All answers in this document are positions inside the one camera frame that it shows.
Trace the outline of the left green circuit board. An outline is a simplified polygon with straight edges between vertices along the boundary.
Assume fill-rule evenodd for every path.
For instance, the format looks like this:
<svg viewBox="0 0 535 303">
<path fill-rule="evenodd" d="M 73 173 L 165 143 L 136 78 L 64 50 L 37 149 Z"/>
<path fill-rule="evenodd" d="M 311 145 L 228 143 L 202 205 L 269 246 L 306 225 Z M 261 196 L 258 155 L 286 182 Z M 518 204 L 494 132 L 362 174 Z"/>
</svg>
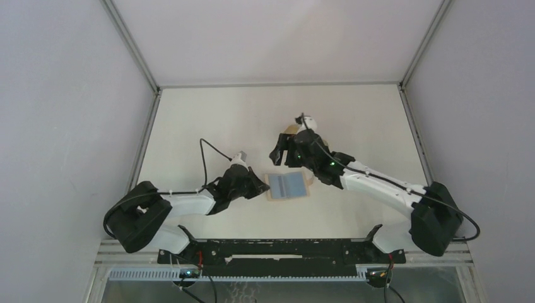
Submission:
<svg viewBox="0 0 535 303">
<path fill-rule="evenodd" d="M 179 279 L 198 279 L 201 276 L 202 272 L 194 269 L 182 269 L 179 273 Z"/>
</svg>

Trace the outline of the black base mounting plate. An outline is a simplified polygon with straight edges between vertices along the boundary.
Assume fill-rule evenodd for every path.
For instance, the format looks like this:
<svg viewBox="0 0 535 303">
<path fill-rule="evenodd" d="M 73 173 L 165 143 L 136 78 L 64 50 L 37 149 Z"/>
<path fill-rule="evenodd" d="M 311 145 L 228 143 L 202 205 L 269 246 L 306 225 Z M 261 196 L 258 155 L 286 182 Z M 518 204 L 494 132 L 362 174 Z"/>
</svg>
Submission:
<svg viewBox="0 0 535 303">
<path fill-rule="evenodd" d="M 208 239 L 178 256 L 159 251 L 158 264 L 202 266 L 213 278 L 330 278 L 359 266 L 404 264 L 404 250 L 384 253 L 362 239 Z"/>
</svg>

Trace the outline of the right circuit board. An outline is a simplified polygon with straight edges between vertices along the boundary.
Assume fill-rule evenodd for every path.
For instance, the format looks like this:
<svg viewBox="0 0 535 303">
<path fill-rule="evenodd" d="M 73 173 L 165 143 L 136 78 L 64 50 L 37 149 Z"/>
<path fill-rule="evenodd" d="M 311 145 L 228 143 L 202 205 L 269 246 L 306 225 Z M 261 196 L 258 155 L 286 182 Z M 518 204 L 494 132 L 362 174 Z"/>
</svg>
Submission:
<svg viewBox="0 0 535 303">
<path fill-rule="evenodd" d="M 391 272 L 388 270 L 370 270 L 367 271 L 367 278 L 369 280 L 390 279 Z"/>
</svg>

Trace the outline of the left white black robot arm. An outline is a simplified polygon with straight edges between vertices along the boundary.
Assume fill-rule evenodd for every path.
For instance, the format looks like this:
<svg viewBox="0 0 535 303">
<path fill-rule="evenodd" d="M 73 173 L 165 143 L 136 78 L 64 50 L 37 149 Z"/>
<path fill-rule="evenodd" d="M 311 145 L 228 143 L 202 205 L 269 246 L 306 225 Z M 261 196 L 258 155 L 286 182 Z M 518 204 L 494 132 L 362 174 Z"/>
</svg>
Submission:
<svg viewBox="0 0 535 303">
<path fill-rule="evenodd" d="M 152 246 L 190 263 L 197 255 L 193 236 L 184 227 L 169 225 L 170 219 L 215 215 L 236 199 L 252 199 L 268 190 L 251 167 L 240 164 L 232 164 L 199 192 L 160 192 L 150 181 L 143 181 L 106 212 L 103 227 L 127 253 Z"/>
</svg>

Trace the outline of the beige oval plastic tray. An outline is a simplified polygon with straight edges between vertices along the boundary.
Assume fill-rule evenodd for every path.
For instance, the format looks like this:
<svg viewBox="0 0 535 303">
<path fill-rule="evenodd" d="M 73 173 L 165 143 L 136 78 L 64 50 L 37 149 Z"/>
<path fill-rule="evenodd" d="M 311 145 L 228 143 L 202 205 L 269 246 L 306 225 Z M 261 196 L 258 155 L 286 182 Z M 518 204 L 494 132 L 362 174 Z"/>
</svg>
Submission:
<svg viewBox="0 0 535 303">
<path fill-rule="evenodd" d="M 289 134 L 289 140 L 288 144 L 295 143 L 298 145 L 312 145 L 312 144 L 320 144 L 322 146 L 329 147 L 329 143 L 323 139 L 317 131 L 314 132 L 311 129 L 307 129 L 304 131 L 301 131 L 299 133 L 296 133 L 298 129 L 297 124 L 289 125 L 282 133 Z"/>
</svg>

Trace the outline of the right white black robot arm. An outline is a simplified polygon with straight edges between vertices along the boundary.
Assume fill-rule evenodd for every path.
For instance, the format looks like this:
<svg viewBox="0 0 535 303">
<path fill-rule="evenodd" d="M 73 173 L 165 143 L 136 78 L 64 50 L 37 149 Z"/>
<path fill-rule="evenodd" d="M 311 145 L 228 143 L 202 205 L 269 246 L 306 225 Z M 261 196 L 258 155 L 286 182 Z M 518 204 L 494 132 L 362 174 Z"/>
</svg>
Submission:
<svg viewBox="0 0 535 303">
<path fill-rule="evenodd" d="M 396 227 L 376 226 L 365 244 L 365 256 L 382 262 L 389 253 L 407 247 L 441 257 L 454 241 L 464 216 L 445 185 L 422 186 L 400 181 L 363 165 L 351 155 L 331 151 L 311 129 L 281 133 L 269 158 L 276 166 L 306 168 L 328 186 L 366 193 L 404 215 Z"/>
</svg>

